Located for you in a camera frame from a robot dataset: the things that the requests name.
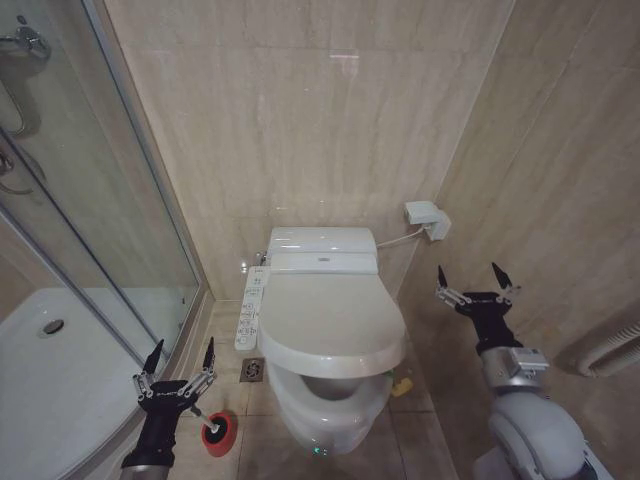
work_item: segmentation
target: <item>floor drain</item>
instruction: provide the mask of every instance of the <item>floor drain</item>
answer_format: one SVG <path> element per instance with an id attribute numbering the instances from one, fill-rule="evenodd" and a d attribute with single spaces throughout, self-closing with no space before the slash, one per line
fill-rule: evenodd
<path id="1" fill-rule="evenodd" d="M 261 382 L 264 373 L 264 358 L 245 358 L 240 372 L 241 382 Z"/>
<path id="2" fill-rule="evenodd" d="M 47 323 L 44 327 L 42 327 L 42 333 L 44 333 L 47 337 L 58 333 L 64 327 L 64 320 L 58 318 L 57 320 L 52 320 Z"/>

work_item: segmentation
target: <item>toilet lid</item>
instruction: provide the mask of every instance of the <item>toilet lid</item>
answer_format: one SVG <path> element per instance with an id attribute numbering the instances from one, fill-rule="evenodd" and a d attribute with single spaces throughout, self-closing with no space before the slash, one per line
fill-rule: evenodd
<path id="1" fill-rule="evenodd" d="M 258 345 L 300 375 L 355 378 L 404 357 L 402 314 L 378 275 L 272 274 L 260 308 Z"/>

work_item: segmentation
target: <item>power plug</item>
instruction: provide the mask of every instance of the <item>power plug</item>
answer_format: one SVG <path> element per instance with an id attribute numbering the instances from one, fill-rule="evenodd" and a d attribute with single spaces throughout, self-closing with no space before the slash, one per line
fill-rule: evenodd
<path id="1" fill-rule="evenodd" d="M 407 202 L 404 208 L 409 223 L 422 224 L 432 241 L 443 240 L 447 236 L 451 220 L 433 202 Z"/>

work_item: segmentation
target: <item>shower enclosure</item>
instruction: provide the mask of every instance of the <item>shower enclosure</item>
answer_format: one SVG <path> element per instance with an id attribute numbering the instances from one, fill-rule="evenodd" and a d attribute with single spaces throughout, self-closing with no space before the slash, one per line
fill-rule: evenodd
<path id="1" fill-rule="evenodd" d="M 206 288 L 101 8 L 0 0 L 2 478 L 99 449 Z"/>

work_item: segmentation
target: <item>bidet control panel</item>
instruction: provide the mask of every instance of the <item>bidet control panel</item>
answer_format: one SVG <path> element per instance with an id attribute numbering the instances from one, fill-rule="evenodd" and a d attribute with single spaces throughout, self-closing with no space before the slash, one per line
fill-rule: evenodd
<path id="1" fill-rule="evenodd" d="M 253 350 L 258 340 L 258 315 L 264 287 L 269 280 L 269 267 L 251 267 L 244 287 L 244 297 L 238 329 L 236 330 L 236 350 Z"/>

